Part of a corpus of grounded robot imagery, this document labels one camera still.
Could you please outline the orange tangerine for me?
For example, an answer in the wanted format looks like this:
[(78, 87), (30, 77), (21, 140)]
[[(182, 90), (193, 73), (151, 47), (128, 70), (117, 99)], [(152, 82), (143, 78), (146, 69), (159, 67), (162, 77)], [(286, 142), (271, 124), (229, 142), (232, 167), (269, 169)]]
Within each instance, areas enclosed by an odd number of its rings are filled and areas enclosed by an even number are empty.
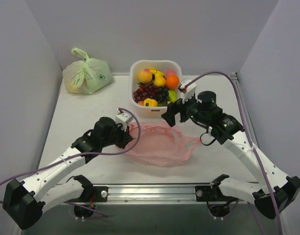
[(176, 89), (177, 87), (178, 87), (178, 85), (179, 85), (179, 78), (178, 78), (178, 76), (177, 75), (174, 75), (174, 74), (172, 74), (172, 75), (169, 75), (167, 78), (166, 78), (166, 87), (168, 88), (168, 89), (171, 89), (171, 90), (174, 90), (174, 89)]

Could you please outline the yellow fruit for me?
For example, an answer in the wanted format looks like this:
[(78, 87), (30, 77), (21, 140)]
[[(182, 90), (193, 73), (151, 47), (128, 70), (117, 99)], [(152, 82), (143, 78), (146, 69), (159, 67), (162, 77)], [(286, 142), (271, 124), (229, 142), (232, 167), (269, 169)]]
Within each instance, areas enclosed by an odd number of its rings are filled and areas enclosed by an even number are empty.
[(154, 85), (157, 87), (164, 87), (166, 85), (166, 79), (159, 73), (155, 74)]

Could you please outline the dark blue grape bunch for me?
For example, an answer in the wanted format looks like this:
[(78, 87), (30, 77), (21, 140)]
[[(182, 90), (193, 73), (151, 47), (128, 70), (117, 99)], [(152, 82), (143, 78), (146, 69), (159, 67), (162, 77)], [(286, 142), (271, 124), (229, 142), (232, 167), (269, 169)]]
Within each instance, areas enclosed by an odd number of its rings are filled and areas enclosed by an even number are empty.
[(165, 87), (158, 87), (156, 90), (155, 100), (159, 105), (165, 105), (169, 100), (169, 89)]

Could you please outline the pink plastic bag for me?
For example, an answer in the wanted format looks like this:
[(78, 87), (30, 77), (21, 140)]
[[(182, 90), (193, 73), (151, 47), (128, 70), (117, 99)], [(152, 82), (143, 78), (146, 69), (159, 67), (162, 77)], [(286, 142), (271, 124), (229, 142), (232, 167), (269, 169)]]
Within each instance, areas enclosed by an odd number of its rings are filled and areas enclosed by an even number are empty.
[(197, 137), (185, 136), (177, 126), (170, 127), (162, 122), (131, 123), (130, 135), (133, 141), (126, 145), (130, 148), (137, 140), (137, 145), (126, 155), (143, 165), (174, 167), (184, 164), (201, 142)]

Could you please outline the red grape bunch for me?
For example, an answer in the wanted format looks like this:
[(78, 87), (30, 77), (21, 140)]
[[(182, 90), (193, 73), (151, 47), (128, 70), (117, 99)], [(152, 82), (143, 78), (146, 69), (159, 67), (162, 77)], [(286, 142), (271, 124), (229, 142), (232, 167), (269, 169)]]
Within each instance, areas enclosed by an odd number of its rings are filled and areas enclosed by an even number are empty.
[(133, 92), (133, 98), (135, 102), (144, 101), (147, 98), (155, 99), (159, 93), (159, 88), (154, 85), (139, 86), (137, 90)]

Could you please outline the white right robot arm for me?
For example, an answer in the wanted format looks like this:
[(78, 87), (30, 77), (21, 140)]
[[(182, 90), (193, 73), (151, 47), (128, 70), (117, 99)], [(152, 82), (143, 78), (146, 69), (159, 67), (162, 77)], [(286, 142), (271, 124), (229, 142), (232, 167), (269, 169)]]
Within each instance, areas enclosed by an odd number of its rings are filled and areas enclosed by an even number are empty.
[(250, 202), (268, 219), (274, 219), (277, 212), (282, 212), (295, 200), (300, 191), (300, 178), (290, 177), (276, 167), (248, 140), (242, 124), (217, 106), (214, 92), (201, 92), (188, 101), (180, 98), (168, 104), (161, 117), (173, 127), (176, 114), (180, 114), (181, 122), (190, 119), (205, 128), (215, 141), (237, 157), (257, 181), (243, 182), (222, 174), (211, 182), (210, 194), (213, 199), (234, 197)]

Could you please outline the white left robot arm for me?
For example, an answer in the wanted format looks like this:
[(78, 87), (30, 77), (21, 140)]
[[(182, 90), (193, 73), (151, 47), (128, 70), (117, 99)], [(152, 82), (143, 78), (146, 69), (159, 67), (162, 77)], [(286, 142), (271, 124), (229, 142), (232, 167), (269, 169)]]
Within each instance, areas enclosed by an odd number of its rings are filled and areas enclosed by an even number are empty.
[(26, 230), (46, 210), (58, 204), (74, 198), (88, 201), (92, 196), (92, 184), (82, 175), (57, 189), (54, 186), (74, 170), (104, 155), (103, 148), (115, 145), (124, 149), (133, 140), (129, 133), (132, 119), (132, 115), (125, 112), (116, 115), (114, 119), (101, 117), (93, 129), (77, 138), (55, 161), (21, 181), (13, 178), (6, 185), (3, 209), (20, 229)]

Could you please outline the orange fruit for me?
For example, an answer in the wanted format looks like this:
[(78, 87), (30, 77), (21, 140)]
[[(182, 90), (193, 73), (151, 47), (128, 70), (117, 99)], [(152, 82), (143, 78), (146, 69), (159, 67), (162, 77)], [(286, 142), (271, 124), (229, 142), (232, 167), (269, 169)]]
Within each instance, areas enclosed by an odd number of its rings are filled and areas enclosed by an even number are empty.
[(152, 82), (152, 73), (148, 68), (145, 68), (137, 74), (137, 79), (139, 83), (149, 84)]

